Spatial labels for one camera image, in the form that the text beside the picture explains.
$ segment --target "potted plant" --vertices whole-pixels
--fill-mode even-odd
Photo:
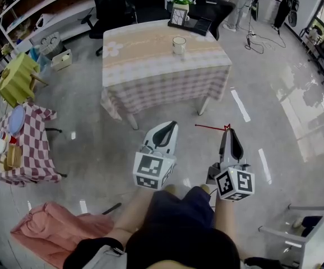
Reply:
[[[167,0],[167,1],[173,2],[173,8],[187,10],[187,14],[189,12],[189,4],[196,4],[196,1],[194,0]]]

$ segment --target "plate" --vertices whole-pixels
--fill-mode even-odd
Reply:
[[[3,152],[5,152],[6,149],[6,141],[2,140],[0,138],[0,154],[2,154]]]
[[[25,123],[25,110],[22,106],[18,105],[14,108],[9,118],[9,132],[12,135],[17,134]]]

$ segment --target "white mug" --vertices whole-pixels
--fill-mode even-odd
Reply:
[[[174,37],[173,40],[173,53],[182,55],[186,51],[186,39],[184,37]]]

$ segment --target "tablecloth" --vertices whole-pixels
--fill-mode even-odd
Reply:
[[[45,109],[33,103],[24,103],[25,123],[20,132],[14,135],[16,146],[22,148],[21,165],[9,171],[0,172],[0,180],[8,184],[25,186],[26,182],[59,182],[61,175],[49,158],[49,142],[45,130],[46,120],[55,119],[56,111]],[[9,112],[0,120],[0,129],[8,131]]]
[[[104,33],[101,104],[114,119],[118,109],[135,114],[154,105],[201,96],[220,101],[232,62],[210,32],[206,36],[167,26],[167,20]],[[184,55],[172,39],[187,40]]]

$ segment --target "dark blue shorts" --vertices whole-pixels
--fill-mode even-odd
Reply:
[[[209,205],[210,199],[210,195],[197,186],[182,200],[167,191],[157,191],[148,209],[145,225],[211,228],[214,212]]]

